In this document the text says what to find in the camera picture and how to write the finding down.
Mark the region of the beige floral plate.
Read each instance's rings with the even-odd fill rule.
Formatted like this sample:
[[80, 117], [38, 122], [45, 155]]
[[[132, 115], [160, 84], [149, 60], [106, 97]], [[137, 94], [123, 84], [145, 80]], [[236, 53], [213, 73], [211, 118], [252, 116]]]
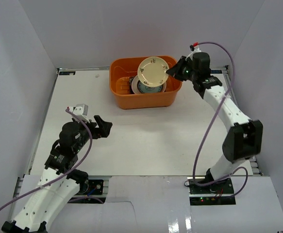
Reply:
[[144, 59], [137, 69], [139, 81], [147, 87], [158, 87], [163, 85], [167, 79], [166, 71], [168, 63], [160, 57], [148, 57]]

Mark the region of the blue patterned dark-rim plate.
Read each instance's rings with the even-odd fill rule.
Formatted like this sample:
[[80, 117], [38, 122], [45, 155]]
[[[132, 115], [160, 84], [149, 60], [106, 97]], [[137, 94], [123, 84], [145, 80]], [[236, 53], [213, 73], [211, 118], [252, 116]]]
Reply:
[[140, 81], [138, 81], [137, 83], [137, 89], [141, 94], [158, 93], [162, 91], [163, 87], [163, 85], [157, 87], [149, 87], [142, 84]]

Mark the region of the cream bear-print plate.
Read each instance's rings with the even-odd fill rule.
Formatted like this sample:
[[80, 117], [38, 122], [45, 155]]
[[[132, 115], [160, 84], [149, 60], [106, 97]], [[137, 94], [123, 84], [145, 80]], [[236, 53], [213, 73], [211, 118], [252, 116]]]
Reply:
[[[132, 90], [133, 90], [134, 94], [141, 94], [141, 93], [138, 91], [138, 89], [137, 89], [137, 83], [138, 83], [138, 81], [140, 81], [139, 78], [138, 78], [138, 76], [135, 76], [135, 77], [134, 77], [134, 80], [133, 80], [133, 82], [132, 82]], [[163, 87], [163, 89], [162, 89], [161, 92], [165, 92], [165, 90], [166, 90], [166, 83], [164, 83], [163, 86], [164, 86], [164, 87]]]

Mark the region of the black floral square plate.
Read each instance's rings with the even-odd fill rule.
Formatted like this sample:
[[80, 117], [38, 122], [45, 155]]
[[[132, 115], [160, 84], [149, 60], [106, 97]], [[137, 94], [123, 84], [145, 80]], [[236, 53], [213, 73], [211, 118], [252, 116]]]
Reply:
[[134, 77], [130, 77], [129, 78], [129, 88], [130, 88], [130, 94], [134, 94], [133, 90], [132, 90], [132, 82], [134, 80]]

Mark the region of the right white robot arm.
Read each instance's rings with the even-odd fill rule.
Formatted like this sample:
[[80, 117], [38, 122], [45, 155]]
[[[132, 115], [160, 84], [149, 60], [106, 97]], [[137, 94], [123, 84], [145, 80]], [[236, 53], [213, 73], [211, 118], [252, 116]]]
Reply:
[[215, 110], [214, 117], [220, 118], [226, 127], [222, 156], [207, 170], [205, 178], [196, 183], [215, 194], [222, 189], [222, 180], [261, 152], [263, 124], [245, 115], [226, 93], [222, 82], [211, 74], [209, 54], [196, 52], [191, 58], [182, 56], [166, 73], [181, 82], [191, 81], [194, 90]]

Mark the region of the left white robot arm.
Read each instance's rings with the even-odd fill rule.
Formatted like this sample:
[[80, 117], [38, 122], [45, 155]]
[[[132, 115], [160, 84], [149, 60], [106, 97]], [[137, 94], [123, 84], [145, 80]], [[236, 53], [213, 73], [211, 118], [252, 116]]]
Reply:
[[112, 126], [99, 115], [94, 121], [77, 117], [65, 123], [52, 145], [37, 190], [30, 193], [22, 210], [3, 224], [2, 232], [46, 233], [71, 198], [88, 190], [88, 174], [75, 169], [78, 153], [86, 143], [107, 138]]

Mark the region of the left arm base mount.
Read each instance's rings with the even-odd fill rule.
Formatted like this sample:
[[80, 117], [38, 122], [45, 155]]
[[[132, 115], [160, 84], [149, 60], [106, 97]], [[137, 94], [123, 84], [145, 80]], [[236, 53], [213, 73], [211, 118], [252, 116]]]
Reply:
[[104, 204], [108, 193], [108, 181], [88, 179], [68, 203], [73, 204]]

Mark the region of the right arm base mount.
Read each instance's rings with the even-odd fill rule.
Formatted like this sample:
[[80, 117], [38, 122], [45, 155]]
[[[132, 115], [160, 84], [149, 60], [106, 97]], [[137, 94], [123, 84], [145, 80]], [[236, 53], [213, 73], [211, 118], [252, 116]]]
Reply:
[[210, 186], [198, 186], [190, 179], [184, 182], [184, 186], [189, 190], [191, 206], [236, 205], [231, 179]]

